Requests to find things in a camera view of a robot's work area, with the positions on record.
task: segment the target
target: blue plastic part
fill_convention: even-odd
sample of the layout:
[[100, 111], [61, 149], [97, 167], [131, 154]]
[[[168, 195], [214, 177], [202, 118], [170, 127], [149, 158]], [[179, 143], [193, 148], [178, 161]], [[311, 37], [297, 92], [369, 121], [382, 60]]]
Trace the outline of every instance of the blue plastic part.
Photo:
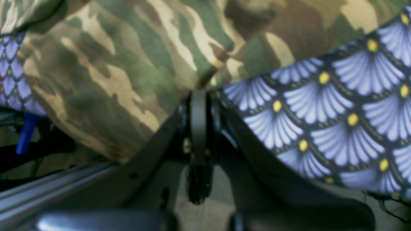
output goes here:
[[37, 121], [47, 118], [46, 116], [34, 115], [27, 112], [24, 113], [24, 117], [23, 130], [21, 131], [20, 140], [16, 149], [16, 153], [19, 155], [27, 152]]

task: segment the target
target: black cable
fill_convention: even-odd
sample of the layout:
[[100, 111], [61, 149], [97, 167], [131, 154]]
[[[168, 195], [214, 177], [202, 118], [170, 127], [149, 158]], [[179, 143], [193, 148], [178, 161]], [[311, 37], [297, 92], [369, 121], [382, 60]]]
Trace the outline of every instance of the black cable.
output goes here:
[[405, 201], [403, 201], [402, 199], [396, 200], [396, 199], [394, 199], [394, 198], [391, 198], [391, 200], [392, 200], [392, 201], [395, 201], [395, 202], [397, 202], [397, 203], [401, 203], [402, 205], [411, 208], [411, 203], [405, 202]]
[[39, 170], [40, 165], [42, 164], [42, 162], [43, 162], [43, 157], [34, 160], [33, 166], [32, 166], [32, 168], [31, 168], [31, 177], [36, 177], [37, 172], [38, 172], [38, 170]]
[[387, 209], [387, 207], [385, 206], [385, 200], [379, 201], [379, 204], [380, 204], [381, 209], [382, 209], [384, 212], [388, 213], [389, 215], [397, 218], [398, 220], [402, 221], [402, 222], [405, 223], [405, 224], [411, 223], [411, 220], [406, 221], [406, 220], [402, 219], [401, 217], [399, 217], [399, 216], [393, 214], [392, 212], [390, 212], [390, 211]]
[[7, 111], [6, 113], [11, 113], [11, 115], [1, 119], [0, 120], [0, 126], [18, 125], [18, 124], [22, 124], [24, 122], [23, 113], [9, 112], [9, 111]]

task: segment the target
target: yellow dot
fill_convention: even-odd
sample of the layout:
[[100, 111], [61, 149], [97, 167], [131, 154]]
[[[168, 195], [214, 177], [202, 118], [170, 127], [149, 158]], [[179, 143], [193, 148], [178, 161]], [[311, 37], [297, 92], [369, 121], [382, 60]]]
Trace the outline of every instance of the yellow dot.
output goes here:
[[378, 43], [373, 39], [368, 40], [367, 46], [368, 46], [368, 50], [372, 52], [375, 52], [378, 49]]
[[399, 197], [399, 192], [393, 192], [391, 193], [391, 197]]
[[408, 94], [410, 93], [410, 89], [405, 84], [401, 87], [400, 91], [401, 91], [401, 96], [403, 98], [406, 98], [408, 96]]
[[330, 81], [330, 75], [327, 72], [323, 72], [320, 75], [320, 83], [321, 84], [326, 84]]
[[388, 163], [388, 160], [387, 160], [387, 159], [383, 159], [383, 160], [380, 162], [380, 170], [381, 170], [382, 172], [384, 172], [385, 170], [387, 170], [387, 169], [388, 169], [388, 166], [389, 166], [389, 163]]
[[281, 102], [279, 100], [275, 101], [272, 107], [274, 108], [275, 112], [279, 112], [282, 108]]
[[307, 148], [308, 148], [307, 141], [302, 140], [302, 141], [300, 142], [300, 150], [301, 150], [302, 152], [305, 152], [305, 151], [307, 150]]
[[351, 114], [348, 117], [348, 124], [351, 126], [355, 126], [358, 123], [358, 115], [356, 115], [355, 113]]
[[402, 23], [404, 23], [405, 25], [408, 25], [408, 24], [410, 23], [410, 20], [409, 20], [408, 16], [405, 15], [405, 14], [401, 14], [401, 21], [402, 21]]
[[328, 184], [333, 184], [333, 183], [334, 183], [334, 179], [333, 179], [332, 177], [327, 177], [327, 178], [325, 179], [325, 181], [326, 181], [326, 183], [328, 183]]

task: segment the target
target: fan pattern fabric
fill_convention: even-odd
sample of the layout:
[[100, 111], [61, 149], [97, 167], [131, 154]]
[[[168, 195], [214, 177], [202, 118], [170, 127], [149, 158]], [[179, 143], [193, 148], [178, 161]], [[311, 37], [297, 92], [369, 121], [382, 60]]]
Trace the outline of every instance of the fan pattern fabric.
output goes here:
[[44, 116], [46, 112], [33, 99], [17, 57], [25, 31], [0, 37], [0, 106]]
[[411, 7], [329, 54], [220, 90], [301, 176], [411, 200]]

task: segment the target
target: fabric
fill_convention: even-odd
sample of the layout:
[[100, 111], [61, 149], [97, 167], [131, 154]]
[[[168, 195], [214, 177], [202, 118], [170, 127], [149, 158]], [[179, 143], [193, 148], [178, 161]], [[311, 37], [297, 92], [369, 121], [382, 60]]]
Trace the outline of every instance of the fabric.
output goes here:
[[53, 122], [124, 163], [189, 90], [217, 89], [329, 52], [408, 3], [4, 0], [0, 28], [29, 26], [19, 57]]
[[411, 200], [410, 17], [218, 95], [301, 176]]
[[0, 106], [44, 116], [42, 106], [33, 98], [17, 52], [25, 31], [0, 37]]

